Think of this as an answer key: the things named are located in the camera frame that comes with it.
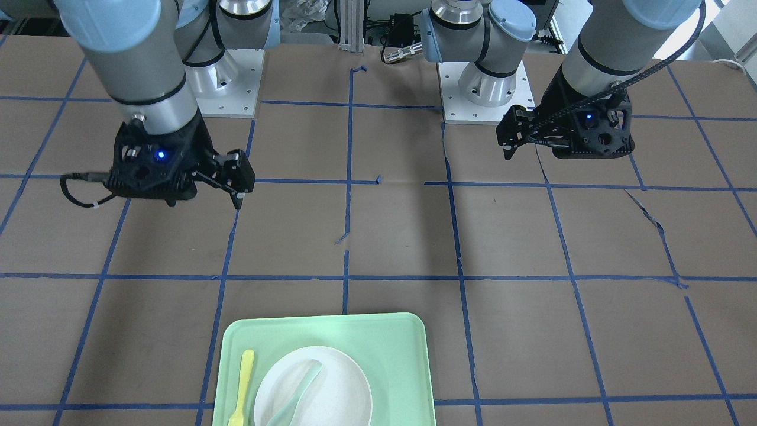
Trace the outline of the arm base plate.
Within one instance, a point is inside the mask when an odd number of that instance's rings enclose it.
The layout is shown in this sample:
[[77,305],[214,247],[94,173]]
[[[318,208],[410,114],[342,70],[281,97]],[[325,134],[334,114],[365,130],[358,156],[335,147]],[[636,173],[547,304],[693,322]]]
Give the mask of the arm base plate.
[[447,124],[497,125],[510,107],[535,109],[525,64],[514,75],[485,75],[473,62],[438,64],[444,121]]
[[205,118],[254,118],[258,105],[263,49],[227,50],[205,67],[186,66],[198,107]]

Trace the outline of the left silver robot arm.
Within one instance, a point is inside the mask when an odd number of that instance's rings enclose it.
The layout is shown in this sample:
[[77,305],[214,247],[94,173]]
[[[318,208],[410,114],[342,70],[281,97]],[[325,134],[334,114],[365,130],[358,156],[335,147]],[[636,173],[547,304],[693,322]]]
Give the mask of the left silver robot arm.
[[[635,150],[628,88],[684,54],[698,39],[704,1],[592,1],[591,11],[534,108],[512,105],[496,126],[511,159],[533,144],[558,159],[616,159]],[[463,63],[469,102],[511,98],[537,16],[522,1],[432,1],[420,12],[420,41],[432,63]]]

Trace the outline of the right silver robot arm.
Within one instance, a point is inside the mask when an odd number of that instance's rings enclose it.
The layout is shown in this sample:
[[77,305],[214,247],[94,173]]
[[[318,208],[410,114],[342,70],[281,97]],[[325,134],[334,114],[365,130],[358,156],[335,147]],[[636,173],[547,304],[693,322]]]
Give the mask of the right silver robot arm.
[[278,1],[57,1],[78,42],[122,114],[108,172],[65,173],[101,183],[115,197],[174,206],[197,182],[227,192],[235,209],[256,176],[243,149],[221,154],[205,118],[254,116],[263,52],[280,43]]

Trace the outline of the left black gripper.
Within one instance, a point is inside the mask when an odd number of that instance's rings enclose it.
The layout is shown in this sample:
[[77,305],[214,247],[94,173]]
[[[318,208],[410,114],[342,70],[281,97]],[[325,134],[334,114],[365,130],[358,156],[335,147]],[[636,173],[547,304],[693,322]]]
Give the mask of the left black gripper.
[[[496,126],[497,143],[503,148],[504,159],[509,161],[519,147],[532,143],[533,121],[584,98],[568,84],[560,67],[535,111],[512,105]],[[632,103],[623,90],[552,120],[537,130],[535,138],[546,141],[552,151],[632,151],[630,123]]]

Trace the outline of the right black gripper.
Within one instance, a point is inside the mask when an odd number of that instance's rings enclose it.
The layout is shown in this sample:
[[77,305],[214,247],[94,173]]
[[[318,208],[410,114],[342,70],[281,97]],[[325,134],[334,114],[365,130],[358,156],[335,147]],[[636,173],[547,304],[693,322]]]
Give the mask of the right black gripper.
[[145,120],[122,123],[115,137],[114,161],[103,185],[115,196],[161,199],[174,206],[197,194],[195,183],[222,189],[235,210],[253,192],[256,175],[246,152],[233,149],[223,156],[212,146],[200,111],[181,129],[151,135]]

